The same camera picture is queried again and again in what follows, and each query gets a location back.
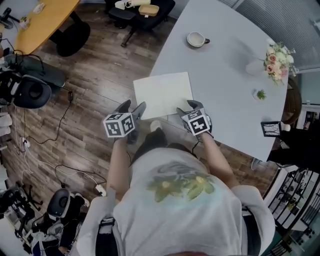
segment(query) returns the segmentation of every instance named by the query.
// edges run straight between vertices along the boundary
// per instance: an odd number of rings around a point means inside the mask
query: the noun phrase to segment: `yellow table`
[[[76,53],[86,43],[90,35],[90,26],[82,22],[74,12],[80,0],[42,0],[45,3],[42,12],[35,14],[30,12],[30,26],[23,30],[20,28],[14,49],[24,54],[31,54],[48,39],[57,44],[57,52],[61,56],[70,56]],[[59,27],[68,18],[74,20],[74,24],[65,31]]]

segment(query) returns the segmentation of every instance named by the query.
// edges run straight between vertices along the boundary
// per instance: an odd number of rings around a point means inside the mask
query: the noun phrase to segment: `small succulent plant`
[[[256,97],[257,97],[259,100],[264,101],[264,100],[267,98],[267,95],[266,95],[266,93],[265,93],[264,90],[259,90],[259,91],[256,93]]]

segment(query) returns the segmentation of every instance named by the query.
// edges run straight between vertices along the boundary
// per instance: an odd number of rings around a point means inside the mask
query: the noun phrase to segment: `black and white marker cube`
[[[132,113],[109,114],[103,125],[108,138],[123,138],[135,129]]]
[[[204,108],[184,115],[182,120],[184,127],[194,136],[210,130],[210,123]]]

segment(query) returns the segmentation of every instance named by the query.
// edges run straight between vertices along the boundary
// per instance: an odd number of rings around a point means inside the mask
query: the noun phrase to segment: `wooden floor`
[[[55,138],[59,121],[69,104],[67,91],[62,89],[41,109],[24,111],[17,108],[16,118],[15,107],[8,108],[13,119],[10,135],[13,140],[9,142],[8,150],[3,151],[4,166],[8,170],[11,182],[21,180],[23,170],[30,168],[33,173],[25,171],[23,181],[27,185],[33,185],[36,198],[44,201],[42,210],[46,209],[51,196],[61,185],[55,176],[54,168],[40,161],[54,167],[63,164],[107,177],[113,141],[107,139],[102,120],[127,99],[132,101],[132,108],[137,105],[133,80],[149,76],[175,24],[175,20],[169,19],[156,28],[155,32],[162,42],[156,41],[149,34],[136,33],[127,48],[122,48],[121,41],[129,28],[114,27],[103,10],[103,4],[81,5],[76,10],[80,18],[90,25],[91,34],[85,46],[73,56],[58,56],[51,41],[35,52],[44,62],[66,72],[65,87],[74,94],[74,101],[61,123],[58,139],[43,145],[30,140],[30,153],[26,155],[18,155],[15,150],[17,141],[23,136],[32,136],[38,141]],[[68,20],[63,26],[66,27],[71,22]],[[140,123],[138,142],[128,147],[131,155],[144,140],[150,122],[148,120]],[[180,142],[188,148],[195,144],[196,140],[192,135],[174,127],[166,120],[162,120],[162,124],[170,142]],[[261,194],[264,194],[275,176],[277,166],[271,162],[252,171],[252,157],[225,145],[220,145],[220,148],[238,180],[242,184],[256,186]],[[205,162],[201,145],[195,149],[195,153]],[[60,167],[60,170],[69,175],[75,173],[74,170],[65,167]],[[95,183],[84,174],[66,176],[58,172],[57,175],[71,191],[81,192],[89,199],[97,196],[94,190]],[[94,178],[98,183],[104,181],[98,176]]]

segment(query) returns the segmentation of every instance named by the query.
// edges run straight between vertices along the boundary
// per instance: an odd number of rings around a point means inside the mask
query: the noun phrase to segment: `white table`
[[[192,31],[211,43],[190,48],[186,36]],[[262,161],[275,139],[264,137],[261,122],[281,120],[288,82],[286,78],[285,85],[276,86],[264,73],[252,76],[245,71],[253,56],[264,58],[267,38],[251,21],[217,0],[190,0],[150,74],[187,71],[193,99],[203,103],[212,119],[214,138]],[[267,99],[256,101],[254,89],[263,89]],[[168,120],[182,126],[177,115]]]

